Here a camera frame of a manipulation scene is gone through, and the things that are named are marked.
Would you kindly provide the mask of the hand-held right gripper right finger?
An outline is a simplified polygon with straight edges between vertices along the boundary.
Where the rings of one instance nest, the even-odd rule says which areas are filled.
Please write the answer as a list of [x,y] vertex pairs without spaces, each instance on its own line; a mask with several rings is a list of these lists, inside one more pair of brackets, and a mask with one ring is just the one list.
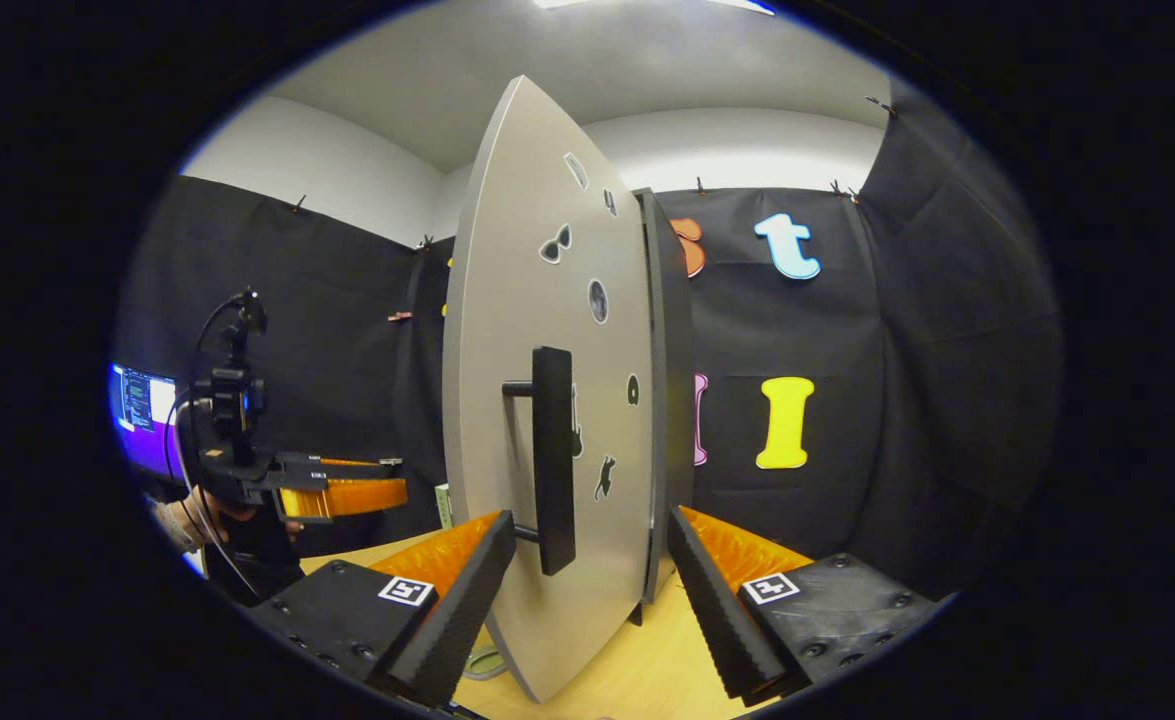
[[747,707],[842,682],[945,607],[852,553],[810,559],[686,506],[666,543],[724,691]]

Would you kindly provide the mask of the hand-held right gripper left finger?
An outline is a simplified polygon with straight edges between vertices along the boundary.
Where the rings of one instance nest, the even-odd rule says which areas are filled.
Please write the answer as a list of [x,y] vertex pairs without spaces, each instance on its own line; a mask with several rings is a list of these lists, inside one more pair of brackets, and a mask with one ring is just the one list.
[[327,561],[247,614],[352,682],[439,707],[454,698],[515,550],[513,516],[490,512],[369,566]]

